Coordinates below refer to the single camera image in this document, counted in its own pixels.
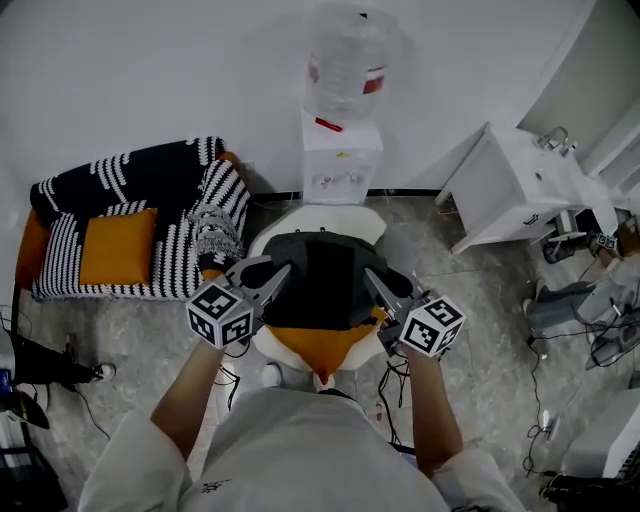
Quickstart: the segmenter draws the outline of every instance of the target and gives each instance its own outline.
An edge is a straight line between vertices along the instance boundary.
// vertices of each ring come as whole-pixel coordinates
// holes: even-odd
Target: tiled floor
[[[442,361],[447,391],[465,443],[495,457],[527,508],[554,510],[537,496],[544,480],[525,478],[522,469],[529,447],[526,434],[535,420],[530,371],[536,358],[525,343],[528,330],[521,302],[533,294],[537,275],[554,287],[568,284],[589,263],[588,256],[550,266],[541,260],[537,245],[504,243],[471,247],[454,257],[449,247],[463,236],[460,220],[455,215],[439,215],[433,199],[381,197],[368,199],[366,204],[388,223],[380,251],[389,263],[415,272],[427,287],[449,295],[468,316],[464,331]],[[251,239],[289,207],[295,207],[295,203],[252,207],[246,236]],[[32,339],[61,349],[64,333],[75,332],[81,359],[112,361],[118,366],[112,382],[82,387],[94,417],[110,433],[126,411],[137,408],[151,412],[196,342],[186,325],[184,305],[179,303],[36,303],[25,294],[21,308],[33,323]],[[582,330],[578,325],[567,329]],[[560,339],[550,346],[549,358],[537,373],[543,407],[562,416],[554,441],[536,445],[533,455],[537,469],[557,468],[571,439],[597,415],[608,397],[626,387],[633,365],[633,359],[627,357],[609,369],[585,372],[588,348],[584,337]],[[242,376],[238,393],[259,385],[264,362],[265,358],[252,348],[242,359],[225,363]],[[355,396],[374,425],[388,437],[389,427],[377,396],[385,365],[383,356],[375,357],[357,372],[339,375],[338,387]],[[307,375],[292,370],[286,372],[285,380],[290,386],[310,386]],[[209,439],[224,416],[230,389],[215,389],[190,460],[195,475],[202,467]],[[392,376],[385,394],[395,428],[403,442],[410,444],[411,393],[407,385],[399,408],[399,391],[398,379]],[[52,429],[37,431],[36,438],[58,472],[70,502],[75,504],[106,439],[91,424],[81,399],[58,386],[52,386],[48,414]]]

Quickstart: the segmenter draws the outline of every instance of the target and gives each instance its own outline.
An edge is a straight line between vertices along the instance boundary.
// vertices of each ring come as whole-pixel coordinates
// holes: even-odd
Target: black baseboard
[[[367,192],[367,197],[435,197],[439,190],[431,188],[374,188]],[[302,192],[272,192],[268,194],[254,194],[253,200],[259,203],[269,201],[291,201],[301,199]]]
[[[367,197],[436,197],[439,193],[432,188],[374,188],[369,190]]]

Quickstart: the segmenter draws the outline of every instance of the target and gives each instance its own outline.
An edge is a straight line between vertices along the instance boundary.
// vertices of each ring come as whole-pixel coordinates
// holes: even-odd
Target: sofa
[[[250,196],[234,163],[222,139],[203,137],[96,160],[33,185],[16,284],[30,289],[38,300],[187,299],[203,280],[195,251],[194,215],[205,207],[218,207],[240,239]],[[104,218],[114,216],[127,217],[104,223]],[[129,238],[123,238],[128,228],[122,226],[134,219],[137,225],[146,223],[148,242],[138,244],[138,231],[133,231],[133,238],[128,232]],[[110,234],[95,234],[98,228],[93,226],[100,222],[111,226]],[[109,237],[122,244],[115,253],[116,242]],[[102,242],[111,245],[96,246]],[[144,247],[135,265],[146,277],[123,279],[127,271],[121,256],[126,259],[138,245]],[[98,263],[93,265],[93,281],[87,284],[89,254]],[[114,257],[110,260],[105,254]],[[224,272],[236,259],[237,252],[221,251],[212,255],[208,269],[213,262]],[[96,282],[96,275],[104,276],[104,282]]]

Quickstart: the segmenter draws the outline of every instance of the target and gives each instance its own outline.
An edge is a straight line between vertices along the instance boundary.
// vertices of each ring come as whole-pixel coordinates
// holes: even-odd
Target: white wall
[[[562,66],[522,128],[562,125],[581,160],[640,95],[640,16],[627,0],[598,0]]]
[[[402,30],[374,187],[419,177],[511,119],[589,0],[363,0]],[[314,0],[20,0],[0,17],[0,126],[35,182],[115,151],[211,132],[276,190],[299,190],[298,97]]]
[[[11,305],[16,259],[29,214],[29,188],[2,164],[0,158],[0,304]]]

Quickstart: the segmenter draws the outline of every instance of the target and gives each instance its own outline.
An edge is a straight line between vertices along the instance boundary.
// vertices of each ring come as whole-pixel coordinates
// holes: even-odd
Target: orange cloth
[[[149,284],[158,210],[89,220],[80,284]]]
[[[16,263],[15,280],[20,288],[31,289],[31,283],[40,275],[50,236],[51,230],[45,228],[35,210],[31,210]]]
[[[378,307],[371,310],[376,325],[387,315]],[[293,329],[268,326],[273,335],[285,347],[298,354],[326,384],[344,362],[351,347],[375,329],[375,325],[361,325],[348,331],[325,329]]]

